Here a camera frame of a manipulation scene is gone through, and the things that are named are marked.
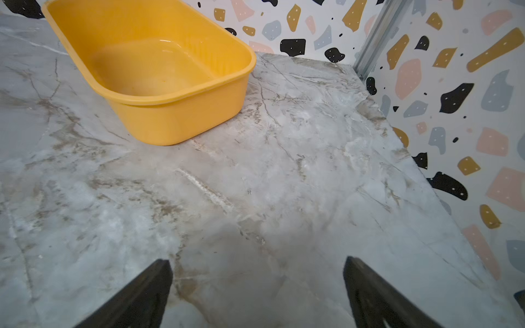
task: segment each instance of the wall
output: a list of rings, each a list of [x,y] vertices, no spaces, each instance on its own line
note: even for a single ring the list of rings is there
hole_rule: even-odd
[[[185,1],[255,51],[353,64],[384,0]],[[44,2],[4,0],[0,12],[41,18]]]
[[[366,81],[509,297],[525,289],[523,31],[524,1],[415,0]]]

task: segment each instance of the marble floor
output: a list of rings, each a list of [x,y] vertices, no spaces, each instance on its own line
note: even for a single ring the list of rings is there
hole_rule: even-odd
[[[71,327],[156,258],[163,327],[353,327],[349,255],[444,327],[520,325],[350,67],[258,55],[239,115],[159,147],[45,21],[0,45],[3,327]]]

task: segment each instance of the yellow plastic basin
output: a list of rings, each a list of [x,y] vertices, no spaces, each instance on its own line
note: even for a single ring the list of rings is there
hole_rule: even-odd
[[[182,142],[243,106],[255,53],[180,0],[51,0],[42,10],[140,141]]]

